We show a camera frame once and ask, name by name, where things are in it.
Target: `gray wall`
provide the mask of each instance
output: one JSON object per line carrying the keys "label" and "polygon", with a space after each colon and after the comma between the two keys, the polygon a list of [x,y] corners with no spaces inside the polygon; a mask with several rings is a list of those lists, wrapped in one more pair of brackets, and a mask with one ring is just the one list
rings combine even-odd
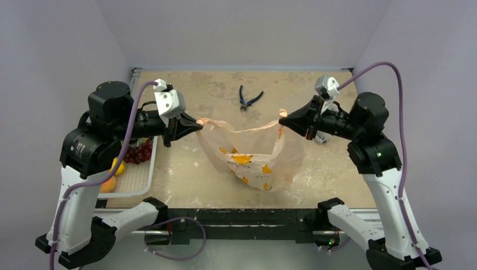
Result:
{"label": "gray wall", "polygon": [[0,268],[47,268],[34,240],[55,212],[62,141],[96,85],[128,73],[94,0],[0,1]]}
{"label": "gray wall", "polygon": [[[357,70],[391,61],[402,72],[409,157],[406,189],[440,269],[475,269],[477,242],[477,2],[393,1]],[[390,68],[357,82],[387,100],[398,142],[398,92]]]}
{"label": "gray wall", "polygon": [[392,0],[98,0],[128,62],[144,68],[356,65]]}

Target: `bunch of grapes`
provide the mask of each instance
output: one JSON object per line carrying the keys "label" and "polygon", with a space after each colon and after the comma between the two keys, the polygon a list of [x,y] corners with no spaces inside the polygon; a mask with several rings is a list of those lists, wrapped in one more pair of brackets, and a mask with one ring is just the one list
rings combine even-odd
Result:
{"label": "bunch of grapes", "polygon": [[147,139],[139,146],[129,146],[124,156],[124,162],[139,164],[151,160],[151,155],[152,141]]}

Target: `table top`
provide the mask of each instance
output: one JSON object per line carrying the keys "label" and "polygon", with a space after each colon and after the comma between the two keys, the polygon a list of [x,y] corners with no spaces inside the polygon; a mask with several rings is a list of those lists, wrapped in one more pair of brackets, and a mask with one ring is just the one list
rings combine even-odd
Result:
{"label": "table top", "polygon": [[[343,83],[350,72],[283,71],[142,71],[138,86],[148,80],[164,79],[184,95],[186,113],[192,117],[224,120],[237,131],[261,127],[278,119],[281,108],[297,109],[310,99],[316,79],[328,74]],[[263,97],[240,111],[239,87],[244,97]],[[349,111],[357,91],[354,84],[337,98]],[[140,104],[154,100],[152,88],[145,90]],[[233,174],[216,171],[195,134],[165,148],[159,141],[152,186],[148,193],[129,198],[108,199],[108,208],[130,208],[153,196],[170,208],[315,208],[317,203],[339,197],[350,208],[374,208],[375,203],[363,178],[348,157],[348,141],[333,137],[318,145],[302,140],[304,160],[289,190],[267,192],[244,184]]]}

